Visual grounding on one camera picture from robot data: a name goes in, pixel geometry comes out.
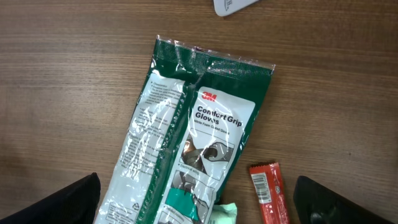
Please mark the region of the red sachet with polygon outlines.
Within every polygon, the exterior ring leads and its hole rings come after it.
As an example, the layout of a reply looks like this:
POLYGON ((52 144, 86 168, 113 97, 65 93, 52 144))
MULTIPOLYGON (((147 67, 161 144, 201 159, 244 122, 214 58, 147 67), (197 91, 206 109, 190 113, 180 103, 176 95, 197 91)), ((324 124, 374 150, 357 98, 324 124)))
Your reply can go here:
POLYGON ((264 224, 289 224, 284 185, 279 164, 272 163, 249 168, 261 208, 264 224))

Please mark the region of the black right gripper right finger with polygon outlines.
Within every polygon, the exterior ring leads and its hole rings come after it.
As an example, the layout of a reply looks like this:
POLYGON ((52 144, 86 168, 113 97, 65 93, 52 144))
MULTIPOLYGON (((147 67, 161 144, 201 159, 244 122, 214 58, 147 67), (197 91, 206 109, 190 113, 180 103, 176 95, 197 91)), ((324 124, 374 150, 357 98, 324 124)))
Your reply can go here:
POLYGON ((393 224, 304 175, 296 181, 294 204, 301 223, 393 224))

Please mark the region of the green glove package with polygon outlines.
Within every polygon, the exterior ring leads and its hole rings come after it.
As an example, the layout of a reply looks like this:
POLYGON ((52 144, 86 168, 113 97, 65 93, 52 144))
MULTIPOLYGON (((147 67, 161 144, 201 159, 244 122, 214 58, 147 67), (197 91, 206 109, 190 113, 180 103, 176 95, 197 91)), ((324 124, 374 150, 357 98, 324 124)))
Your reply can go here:
POLYGON ((208 223, 274 69, 158 36, 96 223, 208 223))

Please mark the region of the light green sachet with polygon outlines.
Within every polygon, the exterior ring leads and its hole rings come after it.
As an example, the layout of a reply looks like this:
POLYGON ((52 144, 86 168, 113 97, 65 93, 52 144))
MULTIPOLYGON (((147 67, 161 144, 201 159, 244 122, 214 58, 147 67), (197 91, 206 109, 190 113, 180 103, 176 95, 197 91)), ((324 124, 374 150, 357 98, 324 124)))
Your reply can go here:
POLYGON ((208 224, 235 224, 238 208, 235 203, 214 205, 208 224))

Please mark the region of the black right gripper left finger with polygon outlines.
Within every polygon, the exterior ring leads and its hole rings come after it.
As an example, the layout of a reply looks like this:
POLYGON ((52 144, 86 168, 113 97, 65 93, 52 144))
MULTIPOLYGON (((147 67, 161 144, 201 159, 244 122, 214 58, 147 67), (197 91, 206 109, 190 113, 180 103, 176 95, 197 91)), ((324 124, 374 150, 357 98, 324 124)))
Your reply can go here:
POLYGON ((1 224, 92 224, 101 195, 97 173, 1 219, 1 224))

